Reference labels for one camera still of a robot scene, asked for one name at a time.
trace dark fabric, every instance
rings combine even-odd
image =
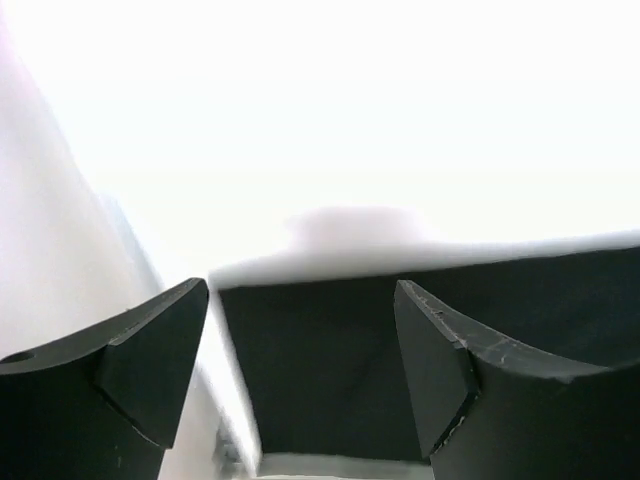
[[[398,279],[557,355],[614,365],[640,350],[639,248],[222,290],[265,453],[420,460]]]

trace white surface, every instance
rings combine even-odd
[[[79,174],[2,20],[0,358],[74,333],[158,293],[137,252],[127,249],[117,222]],[[218,421],[196,374],[160,480],[214,478]]]

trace black curved bracket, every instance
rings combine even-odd
[[[398,282],[396,329],[420,449],[427,459],[464,420],[480,387],[465,343],[447,326],[443,311],[414,287],[412,282]]]
[[[537,349],[413,282],[399,282],[395,313],[437,480],[637,478],[640,362],[594,365]]]
[[[2,478],[155,480],[173,446],[209,292],[190,279],[0,361]]]

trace white wall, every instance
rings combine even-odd
[[[85,173],[193,268],[330,204],[450,241],[638,227],[636,2],[5,3]]]

